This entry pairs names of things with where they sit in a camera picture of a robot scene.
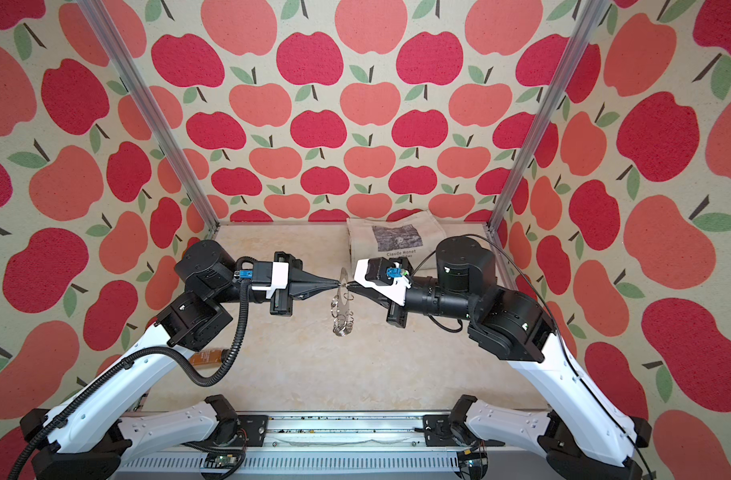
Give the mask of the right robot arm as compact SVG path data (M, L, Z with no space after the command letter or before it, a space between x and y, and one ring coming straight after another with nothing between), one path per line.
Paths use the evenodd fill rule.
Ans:
M549 404L549 411L533 413L463 395L447 420L455 443L527 450L565 479L644 478L651 472L641 454L651 439L649 422L624 414L603 394L565 345L541 296L499 285L499 253L483 236L453 236L431 255L435 277L420 276L404 257L361 259L348 288L381 304L399 328L411 313L461 322L470 340L507 362Z

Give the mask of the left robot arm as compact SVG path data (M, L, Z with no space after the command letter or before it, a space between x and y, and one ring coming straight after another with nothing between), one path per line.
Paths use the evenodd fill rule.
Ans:
M161 435L124 426L121 417L158 380L180 368L198 387L223 380L239 354L250 304L268 303L274 315L289 316L296 300L345 286L304 271L301 260L278 252L271 261L233 259L215 240L188 248L175 265L185 290L156 316L135 346L75 396L49 410L35 409L20 422L26 446L9 478L32 466L38 479L108 479L125 462L152 449L209 438L219 424L235 422L228 403L205 401L193 426L177 414Z

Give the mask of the metal key organizer plate with rings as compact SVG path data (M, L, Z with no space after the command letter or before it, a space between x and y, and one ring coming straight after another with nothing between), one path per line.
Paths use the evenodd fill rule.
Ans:
M338 337L351 334L354 316L350 309L353 295L348 290L349 277L345 268L341 268L339 284L330 304L330 315L333 320L332 333Z

